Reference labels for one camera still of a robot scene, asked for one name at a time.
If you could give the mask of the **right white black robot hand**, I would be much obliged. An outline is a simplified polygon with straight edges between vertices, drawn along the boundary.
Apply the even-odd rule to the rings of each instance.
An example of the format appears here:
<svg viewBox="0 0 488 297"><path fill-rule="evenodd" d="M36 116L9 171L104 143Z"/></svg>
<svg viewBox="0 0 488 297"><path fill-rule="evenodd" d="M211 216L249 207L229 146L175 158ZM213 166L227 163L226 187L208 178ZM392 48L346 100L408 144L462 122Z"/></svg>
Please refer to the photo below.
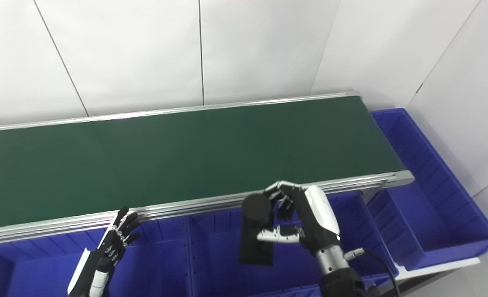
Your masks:
<svg viewBox="0 0 488 297"><path fill-rule="evenodd" d="M265 227L256 235L271 243L299 242L312 255L340 245L340 229L325 192L318 186L303 187L289 181L277 181L263 191L277 211L278 221L290 221L297 214L301 225L285 234L281 226Z"/></svg>

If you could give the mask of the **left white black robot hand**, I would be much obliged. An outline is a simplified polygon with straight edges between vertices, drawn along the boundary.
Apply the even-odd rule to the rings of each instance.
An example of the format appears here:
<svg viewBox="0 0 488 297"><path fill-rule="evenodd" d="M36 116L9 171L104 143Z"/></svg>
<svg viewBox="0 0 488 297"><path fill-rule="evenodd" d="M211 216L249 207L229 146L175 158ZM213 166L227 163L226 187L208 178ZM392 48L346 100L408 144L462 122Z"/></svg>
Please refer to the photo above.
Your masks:
<svg viewBox="0 0 488 297"><path fill-rule="evenodd" d="M118 210L94 250L84 249L67 287L69 297L109 297L109 286L126 248L141 233L138 213L125 206Z"/></svg>

